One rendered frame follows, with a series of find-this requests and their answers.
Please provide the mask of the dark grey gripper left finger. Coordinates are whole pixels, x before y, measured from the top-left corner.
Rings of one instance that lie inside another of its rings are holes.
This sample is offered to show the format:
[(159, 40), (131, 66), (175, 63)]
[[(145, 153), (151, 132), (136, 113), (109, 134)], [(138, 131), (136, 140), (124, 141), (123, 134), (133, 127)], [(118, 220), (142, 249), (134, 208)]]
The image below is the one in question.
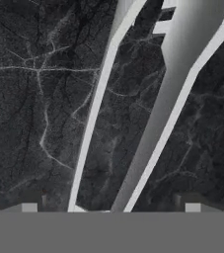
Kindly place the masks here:
[(46, 193), (30, 192), (17, 198), (10, 204), (0, 206), (3, 212), (40, 212), (46, 208)]

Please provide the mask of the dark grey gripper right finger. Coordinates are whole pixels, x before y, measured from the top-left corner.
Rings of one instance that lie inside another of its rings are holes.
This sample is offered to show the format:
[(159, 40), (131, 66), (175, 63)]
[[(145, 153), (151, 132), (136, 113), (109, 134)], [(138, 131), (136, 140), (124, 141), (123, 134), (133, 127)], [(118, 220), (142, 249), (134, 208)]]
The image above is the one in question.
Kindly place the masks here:
[(214, 204), (197, 193), (179, 193), (174, 196), (176, 211), (179, 212), (223, 212), (224, 206)]

